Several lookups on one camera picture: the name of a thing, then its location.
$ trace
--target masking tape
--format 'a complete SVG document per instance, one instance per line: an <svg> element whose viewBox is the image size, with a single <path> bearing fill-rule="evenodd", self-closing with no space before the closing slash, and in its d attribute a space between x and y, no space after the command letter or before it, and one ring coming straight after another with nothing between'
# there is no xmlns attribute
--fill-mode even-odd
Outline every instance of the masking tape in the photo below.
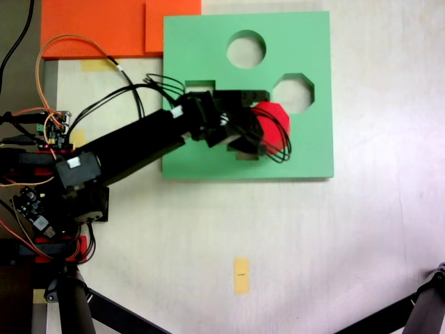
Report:
<svg viewBox="0 0 445 334"><path fill-rule="evenodd" d="M116 66L108 59L82 59L81 71L82 72L109 72L117 71Z"/></svg>
<svg viewBox="0 0 445 334"><path fill-rule="evenodd" d="M237 257L234 261L234 287L235 294L249 292L249 259Z"/></svg>

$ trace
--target circuit board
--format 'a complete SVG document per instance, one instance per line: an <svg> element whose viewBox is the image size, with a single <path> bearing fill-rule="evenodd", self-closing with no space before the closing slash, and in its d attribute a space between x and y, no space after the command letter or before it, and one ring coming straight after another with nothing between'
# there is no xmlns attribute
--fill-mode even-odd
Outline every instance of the circuit board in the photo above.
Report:
<svg viewBox="0 0 445 334"><path fill-rule="evenodd" d="M54 117L62 125L62 128L57 127L53 122L47 122L46 135L48 144L39 145L40 150L71 150L73 148L73 145L70 144L70 139L66 135L71 113L69 111L61 111L61 113L62 116L57 115ZM37 132L43 138L45 137L44 126L44 124L37 124Z"/></svg>
<svg viewBox="0 0 445 334"><path fill-rule="evenodd" d="M28 219L42 234L48 238L56 235L56 231L46 218L43 199L33 189L24 187L20 191L20 196L14 196L14 206L17 212Z"/></svg>

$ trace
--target yellow tape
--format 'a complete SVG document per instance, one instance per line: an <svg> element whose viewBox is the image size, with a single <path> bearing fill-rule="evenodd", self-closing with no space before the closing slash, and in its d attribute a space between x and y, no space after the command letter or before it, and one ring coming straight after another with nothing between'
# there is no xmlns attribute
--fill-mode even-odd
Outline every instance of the yellow tape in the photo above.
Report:
<svg viewBox="0 0 445 334"><path fill-rule="evenodd" d="M108 72L117 71L116 66L108 59L83 59L81 60L82 72Z"/></svg>
<svg viewBox="0 0 445 334"><path fill-rule="evenodd" d="M34 304L46 304L47 300L44 297L44 289L34 289L33 290L33 303Z"/></svg>
<svg viewBox="0 0 445 334"><path fill-rule="evenodd" d="M74 130L70 136L71 144L73 144L75 148L84 146L87 143L85 135L86 130Z"/></svg>
<svg viewBox="0 0 445 334"><path fill-rule="evenodd" d="M249 292L249 259L237 257L234 261L235 294Z"/></svg>

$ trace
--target octagonal hole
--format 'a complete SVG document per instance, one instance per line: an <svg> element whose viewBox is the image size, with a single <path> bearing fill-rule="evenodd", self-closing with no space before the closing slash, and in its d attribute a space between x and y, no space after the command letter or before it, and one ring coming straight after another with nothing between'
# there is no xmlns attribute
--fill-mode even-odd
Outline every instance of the octagonal hole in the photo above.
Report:
<svg viewBox="0 0 445 334"><path fill-rule="evenodd" d="M315 101L315 86L304 74L285 74L275 84L273 101L288 114L304 113Z"/></svg>

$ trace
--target robotic arm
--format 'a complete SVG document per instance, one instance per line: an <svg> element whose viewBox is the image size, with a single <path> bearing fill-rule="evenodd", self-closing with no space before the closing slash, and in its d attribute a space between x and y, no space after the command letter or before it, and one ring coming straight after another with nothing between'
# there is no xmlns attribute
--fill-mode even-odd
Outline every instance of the robotic arm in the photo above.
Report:
<svg viewBox="0 0 445 334"><path fill-rule="evenodd" d="M251 109L268 100L262 90L187 93L169 111L156 111L77 150L55 150L57 160L45 148L38 153L1 149L0 159L8 163L0 175L28 182L42 175L54 177L15 197L19 212L53 238L79 224L106 221L108 186L185 145L187 138L206 141L209 148L224 144L248 154L268 154L259 117ZM123 145L123 139L130 139L131 145Z"/></svg>

